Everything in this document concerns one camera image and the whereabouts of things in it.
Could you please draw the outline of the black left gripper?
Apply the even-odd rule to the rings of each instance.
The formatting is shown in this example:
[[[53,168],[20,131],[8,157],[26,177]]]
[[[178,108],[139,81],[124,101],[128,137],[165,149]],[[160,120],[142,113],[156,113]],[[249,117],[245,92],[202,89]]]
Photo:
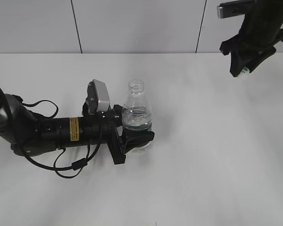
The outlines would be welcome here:
[[[96,145],[87,161],[95,156],[102,144],[107,144],[114,164],[124,164],[125,154],[135,148],[148,145],[154,139],[153,131],[124,130],[121,144],[117,128],[122,126],[122,110],[122,106],[114,105],[107,112],[88,114],[87,105],[83,105],[81,141],[84,145]]]

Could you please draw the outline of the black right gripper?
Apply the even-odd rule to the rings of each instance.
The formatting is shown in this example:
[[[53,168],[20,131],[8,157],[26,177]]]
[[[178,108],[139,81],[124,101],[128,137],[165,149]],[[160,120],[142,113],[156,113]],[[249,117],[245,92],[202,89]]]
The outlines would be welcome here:
[[[223,41],[219,50],[225,56],[231,53],[230,73],[232,76],[238,76],[244,67],[252,73],[263,61],[274,55],[276,52],[274,45],[278,42],[283,42],[283,29],[276,33],[275,39],[269,44],[256,44],[244,40],[240,34],[237,34]]]

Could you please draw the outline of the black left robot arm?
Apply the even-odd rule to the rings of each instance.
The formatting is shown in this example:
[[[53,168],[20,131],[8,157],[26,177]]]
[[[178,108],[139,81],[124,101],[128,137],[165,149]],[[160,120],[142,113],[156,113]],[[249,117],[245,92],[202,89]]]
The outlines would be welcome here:
[[[89,114],[88,105],[83,105],[81,117],[56,118],[34,113],[27,109],[21,97],[6,95],[14,119],[13,126],[8,123],[3,102],[0,101],[0,137],[11,144],[14,154],[21,156],[23,150],[29,156],[38,156],[58,149],[85,146],[88,144],[107,144],[115,165],[123,164],[126,153],[142,147],[154,139],[153,131],[118,134],[122,125],[122,107],[115,105],[106,112]]]

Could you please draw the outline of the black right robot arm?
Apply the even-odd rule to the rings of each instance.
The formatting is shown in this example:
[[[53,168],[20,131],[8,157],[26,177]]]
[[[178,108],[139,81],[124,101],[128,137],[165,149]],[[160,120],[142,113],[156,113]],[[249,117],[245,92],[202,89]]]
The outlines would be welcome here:
[[[244,15],[237,35],[220,45],[231,56],[230,73],[237,77],[243,69],[253,72],[276,52],[283,42],[283,0],[235,0],[217,6],[220,19]]]

